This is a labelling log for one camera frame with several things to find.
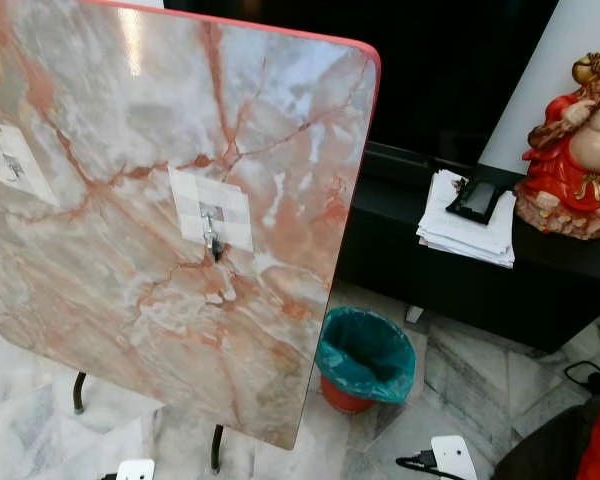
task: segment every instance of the metal table leg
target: metal table leg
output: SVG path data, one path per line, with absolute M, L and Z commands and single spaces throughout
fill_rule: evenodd
M 84 412 L 84 405 L 82 405 L 82 384 L 86 376 L 87 374 L 84 372 L 78 373 L 76 383 L 73 384 L 73 411 L 76 415 Z
M 220 472 L 220 440 L 224 427 L 216 425 L 216 431 L 213 432 L 213 442 L 211 442 L 211 473 L 217 475 Z

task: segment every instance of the red statue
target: red statue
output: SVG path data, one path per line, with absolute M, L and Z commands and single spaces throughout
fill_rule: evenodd
M 553 100 L 529 133 L 516 212 L 543 232 L 587 240 L 600 237 L 600 53 L 578 60 L 572 74 L 581 88 Z

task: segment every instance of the teal trash bag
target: teal trash bag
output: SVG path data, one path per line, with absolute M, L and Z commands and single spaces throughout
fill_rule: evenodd
M 403 403 L 413 386 L 416 355 L 392 321 L 368 310 L 340 307 L 325 317 L 316 363 L 349 395 Z

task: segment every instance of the marble table top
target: marble table top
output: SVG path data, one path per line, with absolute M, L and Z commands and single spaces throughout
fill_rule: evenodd
M 356 42 L 0 0 L 0 334 L 292 448 L 378 74 Z

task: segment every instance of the marble floor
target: marble floor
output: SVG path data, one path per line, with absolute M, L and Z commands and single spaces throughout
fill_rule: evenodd
M 418 356 L 407 404 L 341 414 L 322 397 L 314 369 L 295 449 L 225 430 L 218 476 L 208 464 L 213 424 L 92 377 L 86 410 L 76 416 L 76 372 L 0 337 L 0 479 L 98 480 L 124 459 L 152 457 L 156 480 L 424 480 L 434 477 L 404 470 L 395 458 L 445 434 L 465 438 L 478 477 L 487 479 L 513 445 L 586 401 L 562 368 L 583 359 L 600 365 L 596 323 L 534 359 L 525 347 L 428 312 L 405 325 L 407 305 L 351 285 L 338 283 L 330 305 L 371 308 L 405 330 Z

